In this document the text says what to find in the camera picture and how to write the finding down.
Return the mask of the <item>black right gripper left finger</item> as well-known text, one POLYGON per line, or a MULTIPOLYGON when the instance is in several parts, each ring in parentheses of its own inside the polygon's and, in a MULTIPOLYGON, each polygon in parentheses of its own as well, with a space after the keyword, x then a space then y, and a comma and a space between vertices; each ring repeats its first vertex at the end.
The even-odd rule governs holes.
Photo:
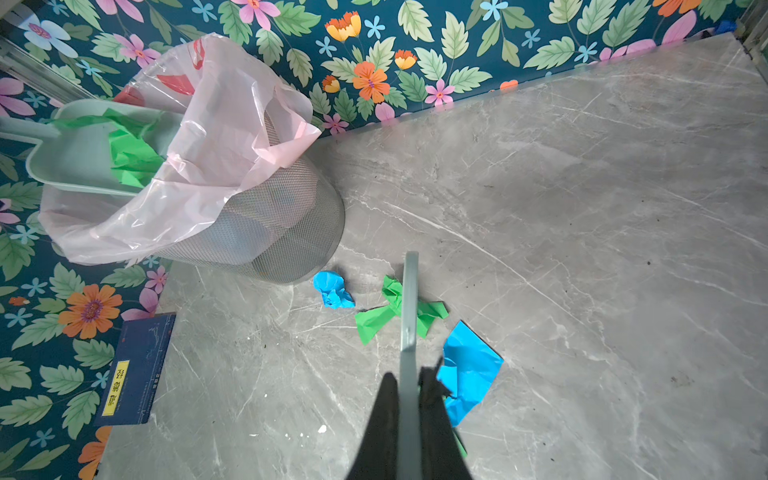
POLYGON ((386 373, 347 480, 395 480, 397 477, 399 394, 395 376, 386 373))

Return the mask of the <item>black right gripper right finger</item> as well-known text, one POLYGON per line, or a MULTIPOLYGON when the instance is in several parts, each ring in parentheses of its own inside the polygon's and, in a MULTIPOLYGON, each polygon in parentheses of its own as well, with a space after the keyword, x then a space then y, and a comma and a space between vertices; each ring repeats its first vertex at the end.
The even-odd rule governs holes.
POLYGON ((472 478, 447 415, 443 394, 447 388, 435 368, 422 367, 419 374, 419 415, 422 478, 470 480, 472 478))

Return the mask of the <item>green paper scrap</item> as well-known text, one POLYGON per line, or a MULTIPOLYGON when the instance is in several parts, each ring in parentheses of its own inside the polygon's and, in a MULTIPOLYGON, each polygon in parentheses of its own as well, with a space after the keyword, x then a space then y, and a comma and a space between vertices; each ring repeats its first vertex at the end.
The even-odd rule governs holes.
MULTIPOLYGON (((382 294, 386 305, 360 312, 355 315, 357 331, 363 345, 367 345, 376 334, 395 317, 402 316, 403 285, 393 278, 386 277, 382 285, 382 294)), ((449 312, 443 302, 418 301, 417 334, 426 338, 436 320, 445 320, 449 312)))
POLYGON ((455 427, 451 427, 451 431, 452 431, 454 440, 455 440, 455 442, 457 444, 457 448, 458 448, 458 451, 459 451, 459 454, 460 454, 461 458, 462 459, 466 459, 467 456, 468 456, 468 453, 467 453, 465 445, 464 445, 464 443, 463 443, 463 441, 461 439, 461 436, 459 435, 458 430, 455 427))
POLYGON ((85 115, 74 119, 56 119, 51 125, 59 130, 82 129, 100 124, 110 124, 107 135, 111 158, 110 169, 122 185, 146 187, 165 161, 146 137, 160 123, 162 114, 154 114, 152 120, 139 120, 108 108, 101 115, 85 115))

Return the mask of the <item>pale green hand brush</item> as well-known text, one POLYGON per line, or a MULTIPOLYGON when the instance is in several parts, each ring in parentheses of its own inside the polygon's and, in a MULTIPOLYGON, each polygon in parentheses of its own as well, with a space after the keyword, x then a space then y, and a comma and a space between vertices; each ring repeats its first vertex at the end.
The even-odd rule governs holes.
POLYGON ((419 384, 416 365, 418 311, 418 253, 405 256, 402 279, 402 323, 399 371, 397 476, 422 478, 419 384))

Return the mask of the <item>blue paper scrap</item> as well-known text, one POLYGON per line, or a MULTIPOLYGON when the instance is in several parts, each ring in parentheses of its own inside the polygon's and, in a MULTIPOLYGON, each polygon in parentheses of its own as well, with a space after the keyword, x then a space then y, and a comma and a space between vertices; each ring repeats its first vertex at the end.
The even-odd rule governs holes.
POLYGON ((443 345, 443 363, 437 374, 449 391, 444 405, 453 428, 483 402, 503 363, 465 322, 457 323, 443 345))
POLYGON ((343 277, 336 272, 318 272, 313 278, 313 286, 321 294, 324 307, 336 310, 356 306, 351 294, 346 291, 343 277))

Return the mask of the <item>pale green dustpan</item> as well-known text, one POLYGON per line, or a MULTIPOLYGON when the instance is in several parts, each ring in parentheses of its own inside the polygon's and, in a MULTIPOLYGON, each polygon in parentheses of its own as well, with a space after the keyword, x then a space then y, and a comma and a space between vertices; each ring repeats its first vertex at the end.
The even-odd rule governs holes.
MULTIPOLYGON (((183 120, 181 113, 82 99, 61 107, 52 120, 101 115, 108 108, 139 120, 152 120, 154 114, 162 114, 159 125, 146 140, 166 159, 168 146, 183 120)), ((105 195, 133 197, 145 188, 122 185, 113 176, 107 141, 107 135, 112 130, 110 124, 59 130, 51 125, 52 120, 37 123, 10 117, 1 119, 3 138, 34 145, 26 159, 26 169, 32 178, 60 190, 105 195)))

